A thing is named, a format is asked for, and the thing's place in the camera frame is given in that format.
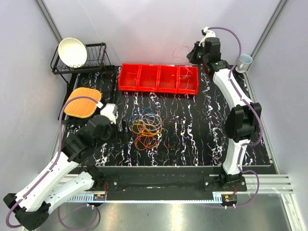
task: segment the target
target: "white plate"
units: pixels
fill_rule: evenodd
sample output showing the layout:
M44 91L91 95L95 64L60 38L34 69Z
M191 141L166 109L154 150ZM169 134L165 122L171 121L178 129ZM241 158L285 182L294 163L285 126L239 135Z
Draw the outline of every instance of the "white plate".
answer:
M81 67L87 60L86 46L76 38L63 39L58 48L63 63L69 67Z

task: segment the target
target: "tangled cable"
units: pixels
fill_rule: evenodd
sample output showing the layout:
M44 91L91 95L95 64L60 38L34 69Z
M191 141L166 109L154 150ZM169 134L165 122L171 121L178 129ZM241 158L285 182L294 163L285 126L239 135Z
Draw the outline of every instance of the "tangled cable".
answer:
M135 110L130 116L130 121L131 131L137 134L134 144L139 151L159 145L158 137L163 130L163 121L151 108Z

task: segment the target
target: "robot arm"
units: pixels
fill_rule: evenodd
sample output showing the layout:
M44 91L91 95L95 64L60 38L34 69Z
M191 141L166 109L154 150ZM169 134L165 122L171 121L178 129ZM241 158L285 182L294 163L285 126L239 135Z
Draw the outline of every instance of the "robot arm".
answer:
M117 136L115 104L107 104L100 115L90 119L75 134L64 141L62 151L42 172L17 194L9 193L4 202L15 213L19 223L34 230L44 223L49 214L74 195L89 189L104 187L104 175L95 166L88 166L75 179L55 189L60 180L83 160L93 155L96 144Z
M238 163L243 162L244 155L240 156L240 151L242 149L242 153L245 153L246 145L243 144L250 142L251 135L256 132L258 126L257 119L246 102L253 107L259 117L261 105L253 103L244 94L233 74L230 75L231 66L221 59L220 41L215 33L205 27L202 34L205 37L195 43L187 58L192 64L204 66L205 73L219 87L230 107L231 112L225 123L229 146L219 181L221 186L235 184L242 177Z

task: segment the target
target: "floor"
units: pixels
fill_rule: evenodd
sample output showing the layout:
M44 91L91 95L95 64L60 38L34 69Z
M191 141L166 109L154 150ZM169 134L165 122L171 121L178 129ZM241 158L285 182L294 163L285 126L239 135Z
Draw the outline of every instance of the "floor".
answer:
M110 100L110 84L103 73L81 74L77 87L98 89L103 93L103 101ZM128 147L123 143L104 143L100 145L87 164L96 166L212 166L223 163L228 139L224 135L224 123L230 112L219 88L199 68L199 92L197 95L180 95L152 92L116 91L118 106L117 123L122 130L121 121L131 126L131 114L137 110L151 107L161 116L166 131L159 138L159 146L154 149L138 151L134 145L135 136L128 131ZM237 78L239 85L249 95L243 77ZM68 125L65 135L76 132L80 126ZM244 165L270 165L264 142L256 147L248 147Z
M239 204L247 201L239 195ZM61 206L64 218L80 204ZM291 231L281 198L259 194L252 204L234 209L207 208L197 204L104 204L89 231ZM72 228L83 228L94 218L90 208L82 208L64 220ZM56 211L38 231L66 231Z

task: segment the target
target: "shiny floor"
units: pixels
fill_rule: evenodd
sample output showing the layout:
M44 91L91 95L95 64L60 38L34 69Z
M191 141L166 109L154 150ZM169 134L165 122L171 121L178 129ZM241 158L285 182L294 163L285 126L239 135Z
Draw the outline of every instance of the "shiny floor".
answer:
M239 203L249 199L239 195ZM61 206L65 217L81 204ZM279 195L260 194L250 205L237 209L208 208L198 204L104 204L89 231L291 231ZM83 228L94 218L94 211L83 208L66 219L72 228ZM38 229L66 231L56 211Z

